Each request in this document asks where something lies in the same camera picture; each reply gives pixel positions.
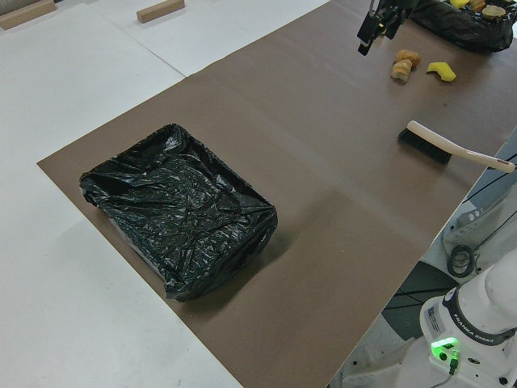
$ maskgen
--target black trash bag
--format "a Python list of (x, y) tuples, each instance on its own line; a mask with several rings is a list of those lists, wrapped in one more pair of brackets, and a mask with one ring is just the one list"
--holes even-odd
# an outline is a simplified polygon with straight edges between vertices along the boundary
[(475, 53), (496, 53), (508, 49), (513, 40), (512, 26), (517, 20), (517, 3), (486, 0), (487, 5), (500, 6), (506, 15), (486, 20), (481, 12), (466, 6), (456, 9), (448, 2), (420, 0), (410, 18), (436, 35)]
[(179, 125), (81, 176), (138, 255), (185, 302), (226, 282), (275, 231), (275, 207)]

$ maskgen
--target green indicator light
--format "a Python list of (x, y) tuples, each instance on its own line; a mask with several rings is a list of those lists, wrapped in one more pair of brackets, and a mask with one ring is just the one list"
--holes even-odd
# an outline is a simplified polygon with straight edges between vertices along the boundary
[(439, 354), (443, 352), (444, 349), (454, 348), (454, 346), (458, 343), (458, 340), (454, 337), (448, 337), (445, 339), (441, 339), (440, 341), (431, 343), (431, 351), (433, 356), (435, 356), (438, 360), (441, 360)]

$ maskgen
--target brown mat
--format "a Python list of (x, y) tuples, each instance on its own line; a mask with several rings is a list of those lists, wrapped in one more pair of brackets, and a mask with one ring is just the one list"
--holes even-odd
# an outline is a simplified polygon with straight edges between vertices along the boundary
[[(480, 175), (399, 145), (409, 120), (487, 154), (516, 124), (515, 47), (471, 54), (406, 23), (361, 57), (368, 5), (355, 3), (322, 6), (40, 162), (160, 295), (82, 199), (82, 172), (179, 123), (276, 206), (278, 230), (250, 267), (197, 301), (166, 301), (245, 388), (324, 387)], [(404, 86), (389, 77), (402, 48), (423, 57)], [(430, 61), (457, 80), (425, 74)]]

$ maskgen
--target hand brush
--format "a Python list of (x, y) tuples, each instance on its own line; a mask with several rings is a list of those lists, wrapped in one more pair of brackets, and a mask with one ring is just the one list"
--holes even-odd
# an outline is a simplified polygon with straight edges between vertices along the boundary
[(438, 163), (447, 164), (451, 155), (456, 155), (506, 173), (515, 170), (514, 163), (467, 150), (416, 121), (408, 123), (407, 128), (399, 133), (398, 140), (413, 146)]

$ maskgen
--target brush bristles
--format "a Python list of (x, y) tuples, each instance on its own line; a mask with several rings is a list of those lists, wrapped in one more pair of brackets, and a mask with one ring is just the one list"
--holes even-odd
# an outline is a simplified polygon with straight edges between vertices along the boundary
[(452, 156), (452, 154), (442, 150), (434, 144), (431, 144), (429, 141), (422, 139), (419, 135), (411, 132), (408, 128), (398, 134), (398, 140), (414, 147), (416, 150), (419, 150), (441, 164), (447, 164)]

